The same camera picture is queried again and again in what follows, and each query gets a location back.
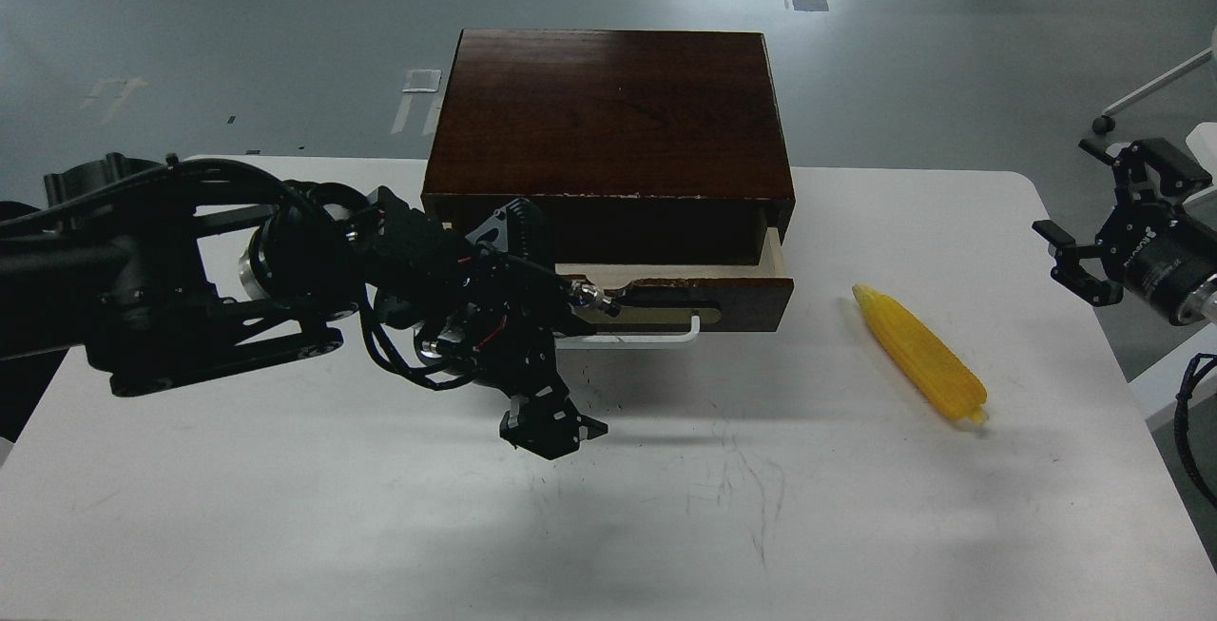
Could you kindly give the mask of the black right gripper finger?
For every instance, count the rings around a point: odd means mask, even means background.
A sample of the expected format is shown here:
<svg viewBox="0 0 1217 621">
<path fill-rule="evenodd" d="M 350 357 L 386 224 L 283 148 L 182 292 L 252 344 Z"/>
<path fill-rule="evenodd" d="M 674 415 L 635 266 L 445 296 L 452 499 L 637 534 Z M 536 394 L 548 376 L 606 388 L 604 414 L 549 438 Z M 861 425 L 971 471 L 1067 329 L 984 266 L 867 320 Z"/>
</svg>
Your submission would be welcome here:
<svg viewBox="0 0 1217 621">
<path fill-rule="evenodd" d="M 1079 141 L 1114 177 L 1114 205 L 1168 205 L 1182 208 L 1215 194 L 1215 175 L 1162 138 L 1107 145 Z"/>
<path fill-rule="evenodd" d="M 1095 261 L 1101 254 L 1098 244 L 1079 245 L 1053 220 L 1032 223 L 1032 231 L 1047 241 L 1053 258 L 1053 281 L 1061 284 L 1079 300 L 1090 306 L 1117 304 L 1123 300 L 1123 287 L 1110 279 L 1100 279 L 1087 270 L 1083 261 Z"/>
</svg>

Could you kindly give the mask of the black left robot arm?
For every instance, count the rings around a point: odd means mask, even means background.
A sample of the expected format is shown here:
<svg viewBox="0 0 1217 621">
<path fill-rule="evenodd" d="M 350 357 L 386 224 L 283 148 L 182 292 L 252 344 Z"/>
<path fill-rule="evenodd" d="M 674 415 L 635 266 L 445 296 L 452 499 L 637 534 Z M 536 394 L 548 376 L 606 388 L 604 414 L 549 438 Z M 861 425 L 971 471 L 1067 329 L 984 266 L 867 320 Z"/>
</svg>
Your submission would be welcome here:
<svg viewBox="0 0 1217 621">
<path fill-rule="evenodd" d="M 560 337 L 618 306 L 557 274 L 538 206 L 462 235 L 389 188 L 282 180 L 247 163 L 107 153 L 2 205 L 2 358 L 80 345 L 133 398 L 331 353 L 359 318 L 378 369 L 503 392 L 499 433 L 544 459 L 608 433 L 570 401 Z"/>
</svg>

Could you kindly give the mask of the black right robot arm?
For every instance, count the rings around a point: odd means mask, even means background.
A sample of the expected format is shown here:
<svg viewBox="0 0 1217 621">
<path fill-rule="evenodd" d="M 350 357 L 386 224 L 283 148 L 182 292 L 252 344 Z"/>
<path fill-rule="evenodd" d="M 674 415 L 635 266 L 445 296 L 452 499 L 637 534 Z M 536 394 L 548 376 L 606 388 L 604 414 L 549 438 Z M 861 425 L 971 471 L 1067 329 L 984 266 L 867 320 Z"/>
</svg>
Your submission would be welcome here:
<svg viewBox="0 0 1217 621">
<path fill-rule="evenodd" d="M 1087 304 L 1117 304 L 1131 291 L 1174 326 L 1215 321 L 1215 230 L 1184 209 L 1212 188 L 1208 170 L 1161 138 L 1114 156 L 1095 139 L 1078 145 L 1111 170 L 1114 207 L 1092 244 L 1053 220 L 1032 223 L 1049 245 L 1051 278 Z"/>
</svg>

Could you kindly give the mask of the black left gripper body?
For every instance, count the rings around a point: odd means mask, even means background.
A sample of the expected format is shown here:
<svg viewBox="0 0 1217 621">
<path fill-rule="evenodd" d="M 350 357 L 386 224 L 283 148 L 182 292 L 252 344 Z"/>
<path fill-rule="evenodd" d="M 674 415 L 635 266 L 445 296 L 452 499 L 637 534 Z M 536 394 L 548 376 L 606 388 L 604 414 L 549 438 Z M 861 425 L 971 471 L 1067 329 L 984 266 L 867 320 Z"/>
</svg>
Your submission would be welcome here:
<svg viewBox="0 0 1217 621">
<path fill-rule="evenodd" d="M 570 395 L 556 368 L 555 336 L 570 323 L 570 282 L 553 265 L 553 231 L 543 209 L 514 198 L 470 233 L 473 256 L 458 279 L 458 306 L 415 328 L 427 365 L 500 390 L 556 403 Z"/>
</svg>

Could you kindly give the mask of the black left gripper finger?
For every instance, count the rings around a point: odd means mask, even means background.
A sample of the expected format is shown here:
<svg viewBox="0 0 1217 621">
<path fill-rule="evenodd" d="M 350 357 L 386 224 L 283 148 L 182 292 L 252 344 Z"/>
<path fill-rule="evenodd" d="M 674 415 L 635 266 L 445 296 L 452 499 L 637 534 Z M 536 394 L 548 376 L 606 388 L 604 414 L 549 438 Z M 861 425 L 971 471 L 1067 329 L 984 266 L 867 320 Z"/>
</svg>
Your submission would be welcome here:
<svg viewBox="0 0 1217 621">
<path fill-rule="evenodd" d="M 499 423 L 499 437 L 548 460 L 574 453 L 587 440 L 608 433 L 606 423 L 574 408 L 570 387 L 560 381 L 545 384 L 533 395 L 509 395 L 509 404 Z"/>
</svg>

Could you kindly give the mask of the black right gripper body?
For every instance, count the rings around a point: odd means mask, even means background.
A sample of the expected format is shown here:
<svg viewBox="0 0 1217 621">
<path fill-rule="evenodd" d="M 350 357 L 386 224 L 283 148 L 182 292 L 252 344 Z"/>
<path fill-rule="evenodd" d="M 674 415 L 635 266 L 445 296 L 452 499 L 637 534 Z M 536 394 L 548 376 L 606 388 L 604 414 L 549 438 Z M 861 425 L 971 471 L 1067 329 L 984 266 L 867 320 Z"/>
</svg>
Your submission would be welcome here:
<svg viewBox="0 0 1217 621">
<path fill-rule="evenodd" d="M 1172 325 L 1216 320 L 1215 230 L 1187 209 L 1115 206 L 1097 241 L 1107 279 Z"/>
</svg>

